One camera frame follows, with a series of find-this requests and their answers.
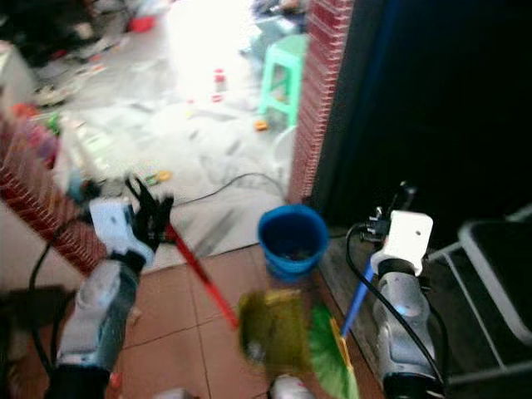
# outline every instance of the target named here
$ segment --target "blue bucket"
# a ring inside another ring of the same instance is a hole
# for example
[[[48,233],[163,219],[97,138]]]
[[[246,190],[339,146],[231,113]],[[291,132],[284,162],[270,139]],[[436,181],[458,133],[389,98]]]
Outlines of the blue bucket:
[[[305,205],[285,205],[270,210],[259,221],[259,242],[269,271],[293,282],[315,266],[327,249],[327,226]]]

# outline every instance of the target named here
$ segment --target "red brick wall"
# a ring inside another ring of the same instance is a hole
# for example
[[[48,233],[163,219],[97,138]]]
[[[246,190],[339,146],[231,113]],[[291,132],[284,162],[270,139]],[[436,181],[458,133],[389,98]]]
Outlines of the red brick wall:
[[[301,202],[312,193],[354,2],[310,1],[309,45],[288,188],[292,203]]]
[[[52,172],[37,157],[23,132],[17,130],[17,122],[6,121],[1,114],[0,197],[46,241],[80,211],[55,185]],[[93,229],[83,223],[71,226],[55,247],[85,275],[106,253]]]

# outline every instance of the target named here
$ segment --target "green plastic stool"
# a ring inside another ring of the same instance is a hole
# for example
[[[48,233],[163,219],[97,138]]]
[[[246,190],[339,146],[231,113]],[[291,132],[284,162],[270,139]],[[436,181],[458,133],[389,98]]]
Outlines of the green plastic stool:
[[[299,94],[307,44],[307,35],[292,35],[275,42],[266,51],[259,114],[265,115],[269,107],[275,108],[287,114],[288,127],[298,123]],[[274,82],[276,65],[283,67],[285,73],[283,79]],[[280,86],[284,86],[287,99],[285,102],[272,94],[272,91]]]

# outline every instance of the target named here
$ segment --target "green broom bristles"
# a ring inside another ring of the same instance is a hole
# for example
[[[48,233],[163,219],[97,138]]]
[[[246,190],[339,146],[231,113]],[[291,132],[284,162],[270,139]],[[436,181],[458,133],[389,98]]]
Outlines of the green broom bristles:
[[[324,307],[313,309],[313,325],[308,342],[314,373],[322,388],[338,399],[358,399],[357,380],[349,361],[338,347],[331,313]]]

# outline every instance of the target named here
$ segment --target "red broom handle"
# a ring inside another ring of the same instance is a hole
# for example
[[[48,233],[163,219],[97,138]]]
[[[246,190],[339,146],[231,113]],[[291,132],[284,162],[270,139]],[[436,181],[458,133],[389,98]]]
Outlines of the red broom handle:
[[[196,272],[198,278],[201,280],[205,288],[207,288],[207,291],[209,291],[214,301],[218,304],[218,307],[224,314],[229,324],[231,324],[231,327],[233,329],[238,328],[239,320],[236,317],[236,314],[234,314],[233,309],[229,306],[228,302],[222,296],[218,288],[213,284],[209,275],[204,271],[200,261],[195,257],[194,253],[189,249],[189,247],[187,246],[185,241],[180,237],[180,235],[177,234],[177,231],[175,231],[174,226],[172,226],[171,224],[168,224],[166,226],[166,235],[169,239],[175,242],[175,246],[185,257],[186,262]]]

